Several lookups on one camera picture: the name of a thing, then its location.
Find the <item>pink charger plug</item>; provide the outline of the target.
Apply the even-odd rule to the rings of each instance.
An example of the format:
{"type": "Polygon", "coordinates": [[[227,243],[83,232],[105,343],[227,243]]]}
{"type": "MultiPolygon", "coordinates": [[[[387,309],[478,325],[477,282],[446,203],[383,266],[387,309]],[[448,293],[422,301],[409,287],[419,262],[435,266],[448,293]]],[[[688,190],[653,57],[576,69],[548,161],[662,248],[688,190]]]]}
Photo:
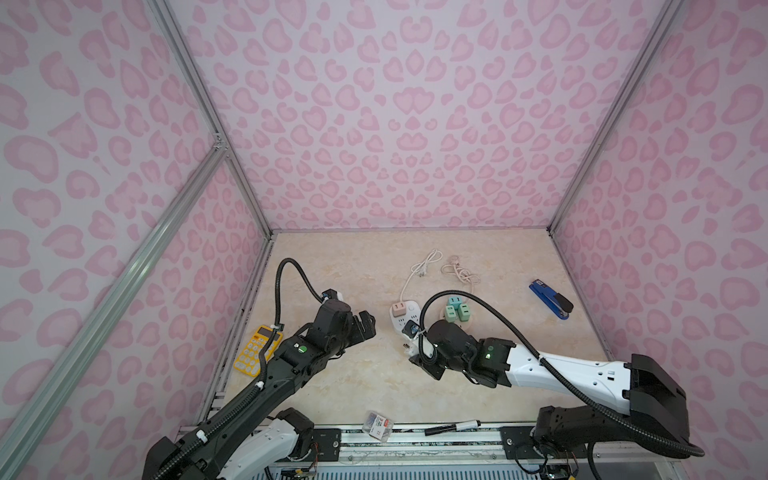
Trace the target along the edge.
{"type": "Polygon", "coordinates": [[[391,306],[391,314],[394,318],[404,317],[408,312],[408,307],[405,302],[396,302],[391,306]]]}

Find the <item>green charger plug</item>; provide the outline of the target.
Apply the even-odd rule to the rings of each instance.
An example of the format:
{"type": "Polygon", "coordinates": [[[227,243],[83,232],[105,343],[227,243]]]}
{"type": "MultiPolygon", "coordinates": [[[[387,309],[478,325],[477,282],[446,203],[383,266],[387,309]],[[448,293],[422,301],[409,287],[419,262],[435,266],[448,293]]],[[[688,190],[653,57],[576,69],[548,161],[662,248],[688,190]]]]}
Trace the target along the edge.
{"type": "Polygon", "coordinates": [[[469,322],[471,320],[471,310],[466,303],[460,303],[456,307],[456,311],[461,322],[469,322]]]}
{"type": "Polygon", "coordinates": [[[458,308],[453,305],[447,305],[445,307],[445,320],[449,323],[456,323],[460,321],[458,308]]]}

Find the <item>teal dual USB charger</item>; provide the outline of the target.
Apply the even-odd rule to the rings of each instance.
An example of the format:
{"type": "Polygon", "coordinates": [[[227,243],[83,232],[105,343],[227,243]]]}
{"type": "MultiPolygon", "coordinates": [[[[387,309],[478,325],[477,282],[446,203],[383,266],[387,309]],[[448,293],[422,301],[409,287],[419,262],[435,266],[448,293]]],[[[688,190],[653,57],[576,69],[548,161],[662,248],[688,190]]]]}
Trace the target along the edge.
{"type": "Polygon", "coordinates": [[[447,304],[458,308],[463,303],[463,299],[460,296],[449,296],[447,304]]]}

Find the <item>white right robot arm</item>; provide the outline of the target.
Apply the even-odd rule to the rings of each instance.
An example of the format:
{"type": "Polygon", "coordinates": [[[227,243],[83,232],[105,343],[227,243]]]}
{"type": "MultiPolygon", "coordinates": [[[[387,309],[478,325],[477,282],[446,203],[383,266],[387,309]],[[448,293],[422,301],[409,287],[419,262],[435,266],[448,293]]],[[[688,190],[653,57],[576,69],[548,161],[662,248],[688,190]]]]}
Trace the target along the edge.
{"type": "Polygon", "coordinates": [[[527,387],[569,393],[572,408],[543,407],[534,442],[560,449],[602,442],[633,442],[661,456],[704,456],[690,440],[687,395],[652,357],[628,362],[584,360],[537,350],[525,335],[485,300],[471,300],[499,320],[514,339],[477,339],[457,323],[426,323],[425,308],[408,307],[392,318],[413,345],[411,362],[435,380],[448,370],[488,388],[527,387]]]}

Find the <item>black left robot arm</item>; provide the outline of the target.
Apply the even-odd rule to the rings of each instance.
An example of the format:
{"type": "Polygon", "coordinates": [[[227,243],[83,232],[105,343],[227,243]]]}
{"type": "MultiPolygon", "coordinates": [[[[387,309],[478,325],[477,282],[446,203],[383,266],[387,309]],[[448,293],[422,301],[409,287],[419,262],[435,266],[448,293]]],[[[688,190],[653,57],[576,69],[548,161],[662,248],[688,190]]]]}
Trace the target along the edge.
{"type": "Polygon", "coordinates": [[[327,364],[376,334],[375,319],[353,313],[340,294],[315,293],[315,319],[281,341],[272,358],[259,359],[259,375],[210,419],[173,442],[149,450],[145,479],[249,479],[281,459],[314,462],[314,424],[280,405],[327,364]]]}

